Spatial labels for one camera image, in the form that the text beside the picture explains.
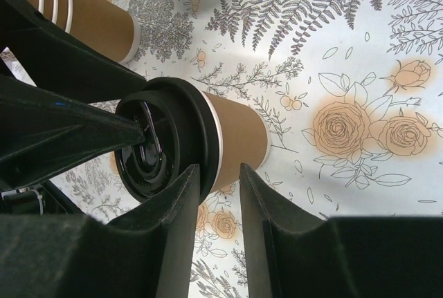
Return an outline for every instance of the printed table surface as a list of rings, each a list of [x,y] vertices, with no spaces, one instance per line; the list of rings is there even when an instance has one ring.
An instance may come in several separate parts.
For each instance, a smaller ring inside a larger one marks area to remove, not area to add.
[[[258,110],[272,132],[259,174],[293,203],[442,215],[443,0],[109,1],[141,24],[130,69]],[[110,154],[54,182],[104,222],[138,205]],[[190,282],[190,297],[248,296],[238,183],[199,208]]]

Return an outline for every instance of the cup lid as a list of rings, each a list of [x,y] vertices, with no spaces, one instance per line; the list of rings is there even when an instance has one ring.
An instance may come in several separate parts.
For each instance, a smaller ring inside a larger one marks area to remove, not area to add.
[[[137,121],[145,131],[144,142],[115,152],[123,183],[143,202],[197,163],[203,202],[215,182],[220,155],[208,104],[198,89],[177,78],[156,78],[146,89],[126,97],[116,109],[116,114]]]

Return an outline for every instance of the branch drawing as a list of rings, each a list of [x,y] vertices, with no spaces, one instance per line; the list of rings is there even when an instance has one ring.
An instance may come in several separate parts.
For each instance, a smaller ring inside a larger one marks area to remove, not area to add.
[[[260,88],[277,88],[282,86],[280,76],[284,75],[287,80],[295,78],[303,70],[303,64],[295,57],[289,57],[286,61],[278,64],[275,70],[268,69],[266,62],[256,64],[251,71],[247,73],[245,65],[239,63],[235,73],[228,77],[218,79],[223,71],[223,63],[219,63],[211,73],[202,75],[199,78],[193,78],[207,86],[206,91],[226,98],[229,91],[234,91],[238,99],[249,100],[249,89],[247,86],[260,86]]]
[[[220,0],[220,8],[215,8],[207,30],[229,34],[235,42],[241,27],[243,46],[252,34],[252,47],[256,50],[266,32],[273,24],[276,30],[269,46],[269,59],[281,42],[292,35],[292,54],[297,55],[312,32],[344,16],[349,27],[354,28],[356,12],[363,0]],[[382,9],[383,0],[368,0],[374,10]]]
[[[395,54],[415,49],[417,53],[432,55],[434,50],[439,52],[443,61],[443,0],[389,0],[389,6],[401,13],[392,16],[389,25],[392,26],[391,40],[388,52]]]

